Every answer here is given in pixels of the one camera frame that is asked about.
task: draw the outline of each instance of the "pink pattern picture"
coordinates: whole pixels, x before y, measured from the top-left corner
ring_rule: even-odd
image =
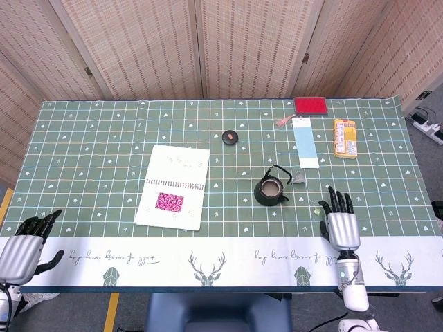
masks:
[[[161,192],[159,194],[159,197],[157,198],[157,204],[155,205],[155,207],[156,209],[160,210],[180,212],[182,205],[183,205],[182,196],[165,194],[164,192]]]

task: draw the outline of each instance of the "spiral binding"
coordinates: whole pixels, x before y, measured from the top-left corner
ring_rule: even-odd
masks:
[[[146,183],[148,183],[150,185],[164,185],[166,187],[177,187],[177,188],[186,188],[186,189],[195,189],[195,190],[203,190],[204,189],[204,185],[200,185],[198,183],[154,180],[153,178],[147,178]]]

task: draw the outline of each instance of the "power strip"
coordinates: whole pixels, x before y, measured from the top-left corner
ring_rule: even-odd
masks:
[[[443,129],[438,124],[432,124],[422,114],[416,112],[411,116],[406,116],[413,126],[428,136],[431,140],[443,145]]]

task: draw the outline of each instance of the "yellow package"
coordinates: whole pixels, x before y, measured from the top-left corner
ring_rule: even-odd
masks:
[[[357,158],[357,132],[355,121],[334,120],[334,155],[341,158]]]

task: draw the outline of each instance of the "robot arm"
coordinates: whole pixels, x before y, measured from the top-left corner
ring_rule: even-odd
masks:
[[[60,250],[50,262],[38,265],[43,246],[61,213],[57,210],[42,219],[36,216],[26,219],[6,242],[0,255],[0,289],[3,291],[0,293],[0,331],[8,330],[17,310],[20,286],[34,275],[54,268],[62,259],[64,251]]]
[[[360,259],[355,250],[360,247],[360,234],[351,198],[329,187],[331,205],[326,201],[318,202],[326,214],[326,222],[320,222],[322,237],[331,243],[340,255],[337,258],[337,271],[340,278],[338,289],[343,294],[345,307],[350,311],[366,316],[364,320],[341,320],[340,332],[380,331],[373,313],[369,313]]]

